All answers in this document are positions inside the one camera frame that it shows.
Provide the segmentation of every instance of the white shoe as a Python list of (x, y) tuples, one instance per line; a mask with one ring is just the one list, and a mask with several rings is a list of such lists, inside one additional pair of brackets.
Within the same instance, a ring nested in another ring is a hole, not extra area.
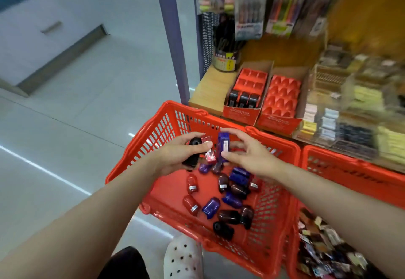
[(201, 245), (182, 234), (167, 247), (163, 262), (164, 279), (203, 279)]

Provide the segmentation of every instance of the person's right hand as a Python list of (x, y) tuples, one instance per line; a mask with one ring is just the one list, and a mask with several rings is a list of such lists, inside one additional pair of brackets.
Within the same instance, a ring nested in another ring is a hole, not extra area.
[(272, 155), (258, 140), (238, 129), (221, 129), (236, 135), (241, 141), (230, 142), (230, 148), (244, 149), (245, 151), (226, 152), (221, 155), (228, 161), (246, 169), (259, 177), (273, 177), (284, 162)]

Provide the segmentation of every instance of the shopping basket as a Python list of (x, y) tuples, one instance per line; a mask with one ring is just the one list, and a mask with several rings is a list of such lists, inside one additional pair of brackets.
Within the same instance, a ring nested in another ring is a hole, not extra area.
[[(351, 190), (405, 209), (405, 176), (402, 174), (316, 146), (303, 149), (301, 167)], [(295, 220), (288, 235), (286, 267), (291, 279), (309, 278), (296, 269), (300, 242), (298, 213), (303, 206), (296, 202)]]
[[(277, 150), (279, 158), (299, 164), (300, 148), (293, 142), (258, 131), (254, 127), (242, 127), (224, 119), (213, 117), (204, 110), (167, 101), (162, 104), (153, 118), (147, 121), (124, 151), (124, 155), (111, 173), (106, 183), (121, 174), (127, 167), (148, 152), (157, 149), (176, 136), (192, 132), (204, 132), (214, 143), (221, 128), (232, 127), (245, 131), (258, 139), (269, 151)], [(251, 193), (245, 204), (254, 208), (254, 220), (250, 230), (242, 225), (233, 225), (235, 235), (226, 241), (212, 232), (216, 216), (207, 220), (205, 214), (193, 217), (183, 207), (182, 200), (187, 194), (186, 178), (189, 173), (177, 171), (156, 180), (152, 190), (139, 205), (144, 214), (152, 214), (189, 237), (202, 243), (207, 251), (215, 251), (245, 267), (262, 278), (275, 278), (278, 275), (286, 233), (295, 215), (295, 199), (284, 188), (273, 184), (263, 184), (261, 191)], [(217, 177), (209, 173), (198, 178), (200, 190), (193, 197), (204, 206), (212, 197), (221, 198), (217, 189)], [(220, 209), (230, 209), (221, 204)]]

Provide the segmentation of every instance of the drawer handle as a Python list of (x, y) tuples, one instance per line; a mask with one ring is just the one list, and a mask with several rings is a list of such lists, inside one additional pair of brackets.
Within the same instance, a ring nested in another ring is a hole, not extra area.
[(62, 22), (61, 22), (61, 21), (57, 21), (57, 22), (53, 23), (51, 26), (49, 26), (49, 27), (43, 29), (43, 30), (41, 31), (41, 33), (47, 34), (47, 33), (51, 32), (51, 31), (57, 29), (57, 28), (58, 28), (59, 26), (61, 26), (61, 25), (62, 25)]

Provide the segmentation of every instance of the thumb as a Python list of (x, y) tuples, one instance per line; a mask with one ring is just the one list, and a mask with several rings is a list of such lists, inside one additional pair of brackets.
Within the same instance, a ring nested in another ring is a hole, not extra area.
[(238, 165), (241, 164), (242, 158), (243, 158), (243, 156), (240, 155), (240, 154), (237, 154), (237, 153), (235, 153), (235, 152), (228, 152), (228, 151), (222, 151), (222, 152), (221, 152), (221, 155), (222, 155), (225, 159), (227, 159), (228, 161), (230, 161), (230, 162), (232, 162), (232, 163), (235, 163), (235, 164), (238, 164)]
[(189, 146), (189, 150), (191, 154), (204, 153), (207, 152), (209, 149), (211, 149), (212, 145), (213, 145), (212, 141), (205, 142), (202, 144), (197, 144), (195, 146)]

